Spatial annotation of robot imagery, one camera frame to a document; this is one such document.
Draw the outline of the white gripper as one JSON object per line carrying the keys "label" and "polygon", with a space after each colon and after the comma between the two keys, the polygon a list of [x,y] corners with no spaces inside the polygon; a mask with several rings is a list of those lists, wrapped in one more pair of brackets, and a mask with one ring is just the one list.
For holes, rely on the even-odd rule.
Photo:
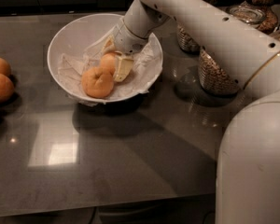
{"label": "white gripper", "polygon": [[[135,54],[141,52],[147,42],[147,38],[134,35],[125,25],[124,19],[120,18],[112,30],[112,35],[106,39],[102,47],[102,53],[107,54],[117,50],[124,54]],[[133,58],[124,54],[117,53],[115,56],[115,72],[113,75],[115,82],[122,82],[133,69]]]}

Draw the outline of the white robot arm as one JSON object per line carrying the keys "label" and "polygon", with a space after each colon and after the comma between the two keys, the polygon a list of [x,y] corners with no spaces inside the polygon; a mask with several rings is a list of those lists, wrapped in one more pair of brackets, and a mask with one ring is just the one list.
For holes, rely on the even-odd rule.
{"label": "white robot arm", "polygon": [[221,141],[216,224],[280,224],[280,42],[203,0],[134,0],[115,27],[117,49],[140,51],[166,17],[254,100]]}

